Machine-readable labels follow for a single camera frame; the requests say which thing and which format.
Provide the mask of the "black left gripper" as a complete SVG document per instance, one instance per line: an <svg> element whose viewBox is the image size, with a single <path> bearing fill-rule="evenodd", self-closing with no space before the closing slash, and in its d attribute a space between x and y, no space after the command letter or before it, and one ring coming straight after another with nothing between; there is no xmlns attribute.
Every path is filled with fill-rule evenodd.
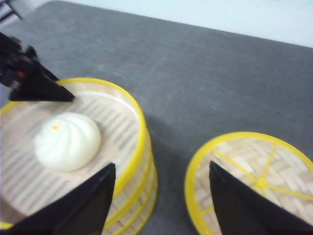
<svg viewBox="0 0 313 235"><path fill-rule="evenodd" d="M33 47L25 51L19 39L0 34L0 82L11 89L11 101L72 102L75 96L39 63Z"/></svg>

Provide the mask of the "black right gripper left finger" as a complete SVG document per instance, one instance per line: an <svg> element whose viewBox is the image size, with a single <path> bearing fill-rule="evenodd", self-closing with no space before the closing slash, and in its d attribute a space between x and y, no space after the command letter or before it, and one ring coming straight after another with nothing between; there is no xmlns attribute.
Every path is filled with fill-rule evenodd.
<svg viewBox="0 0 313 235"><path fill-rule="evenodd" d="M112 203L115 165L108 164L57 201L2 235L100 235Z"/></svg>

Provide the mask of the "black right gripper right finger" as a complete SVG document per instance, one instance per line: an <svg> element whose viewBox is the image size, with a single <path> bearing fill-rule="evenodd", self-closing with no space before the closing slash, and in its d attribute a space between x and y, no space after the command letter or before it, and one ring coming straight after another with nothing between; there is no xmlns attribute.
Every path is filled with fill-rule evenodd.
<svg viewBox="0 0 313 235"><path fill-rule="evenodd" d="M311 235L313 227L264 198L214 161L209 165L214 211L224 235Z"/></svg>

